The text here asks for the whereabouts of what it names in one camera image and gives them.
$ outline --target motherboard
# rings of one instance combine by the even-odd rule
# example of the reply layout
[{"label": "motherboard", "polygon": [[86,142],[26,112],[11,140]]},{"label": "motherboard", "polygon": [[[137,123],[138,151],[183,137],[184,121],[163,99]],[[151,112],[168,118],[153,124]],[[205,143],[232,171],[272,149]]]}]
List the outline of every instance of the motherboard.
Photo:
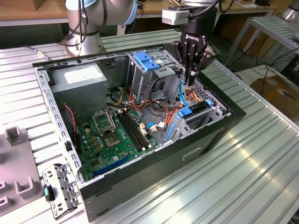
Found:
[{"label": "motherboard", "polygon": [[142,133],[142,121],[135,110],[125,114],[106,113],[107,116],[95,114],[93,119],[77,126],[82,149],[79,154],[81,173],[85,181],[159,147],[150,133]]}]

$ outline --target aluminum extrusion table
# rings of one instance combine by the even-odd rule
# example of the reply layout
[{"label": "aluminum extrusion table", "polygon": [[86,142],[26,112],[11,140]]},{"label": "aluminum extrusion table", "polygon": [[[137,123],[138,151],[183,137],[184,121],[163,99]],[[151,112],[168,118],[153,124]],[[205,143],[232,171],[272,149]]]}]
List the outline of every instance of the aluminum extrusion table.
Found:
[{"label": "aluminum extrusion table", "polygon": [[[174,30],[103,38],[108,51],[178,40]],[[63,46],[35,46],[52,59]],[[28,48],[0,50],[0,132],[28,130],[36,166],[65,162]],[[299,128],[220,62],[204,73],[246,113],[216,148],[92,223],[287,223],[299,207]],[[54,221],[42,197],[0,217],[0,223],[87,223],[82,204]]]},{"label": "aluminum extrusion table", "polygon": [[[275,39],[277,42],[281,43],[281,47],[277,49],[276,53],[278,53],[283,46],[286,46],[290,50],[295,50],[294,52],[299,54],[299,41],[294,39],[294,34],[299,33],[299,21],[297,22],[288,22],[284,19],[280,18],[279,16],[265,16],[265,17],[252,17],[249,18],[242,30],[240,31],[236,41],[234,42],[233,46],[231,47],[228,57],[225,61],[225,65],[227,66],[228,63],[231,61],[235,50],[239,46],[242,38],[246,34],[246,31],[250,26],[254,26],[257,28],[256,32],[264,32],[268,36]],[[253,43],[254,38],[251,38],[244,48],[246,51],[250,45]]]}]

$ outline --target blue cable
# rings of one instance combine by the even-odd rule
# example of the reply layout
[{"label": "blue cable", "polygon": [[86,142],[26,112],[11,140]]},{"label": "blue cable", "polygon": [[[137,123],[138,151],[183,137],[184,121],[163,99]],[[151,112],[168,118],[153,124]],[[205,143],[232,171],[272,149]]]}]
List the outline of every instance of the blue cable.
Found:
[{"label": "blue cable", "polygon": [[133,31],[133,29],[135,28],[135,24],[136,24],[136,19],[134,19],[134,25],[133,25],[131,31],[128,34],[131,34],[131,32]]},{"label": "blue cable", "polygon": [[152,127],[153,125],[155,125],[155,123],[149,123],[149,124],[146,126],[146,129],[149,129],[149,128]]},{"label": "blue cable", "polygon": [[185,106],[188,106],[188,104],[186,103],[186,101],[184,100],[184,96],[183,96],[183,93],[182,93],[182,84],[184,83],[184,81],[182,80],[179,84],[179,97],[181,99],[181,101],[183,102],[183,104]]}]

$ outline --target blue drive rail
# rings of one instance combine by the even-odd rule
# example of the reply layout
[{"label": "blue drive rail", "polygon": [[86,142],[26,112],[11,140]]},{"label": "blue drive rail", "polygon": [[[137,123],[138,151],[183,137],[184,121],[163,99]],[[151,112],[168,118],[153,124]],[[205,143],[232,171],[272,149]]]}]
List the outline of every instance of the blue drive rail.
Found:
[{"label": "blue drive rail", "polygon": [[134,58],[145,71],[151,71],[160,68],[160,65],[156,64],[151,57],[144,52],[135,53]]}]

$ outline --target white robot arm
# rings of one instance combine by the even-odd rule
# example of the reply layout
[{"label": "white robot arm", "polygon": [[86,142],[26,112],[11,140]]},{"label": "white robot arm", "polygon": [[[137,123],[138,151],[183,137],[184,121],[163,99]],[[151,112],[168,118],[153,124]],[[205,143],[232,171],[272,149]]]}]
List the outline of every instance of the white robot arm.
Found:
[{"label": "white robot arm", "polygon": [[66,0],[65,5],[70,26],[65,45],[73,56],[100,53],[99,27],[130,24],[137,13],[136,0]]},{"label": "white robot arm", "polygon": [[294,0],[290,6],[280,15],[287,21],[296,21],[299,15],[299,0]]}]

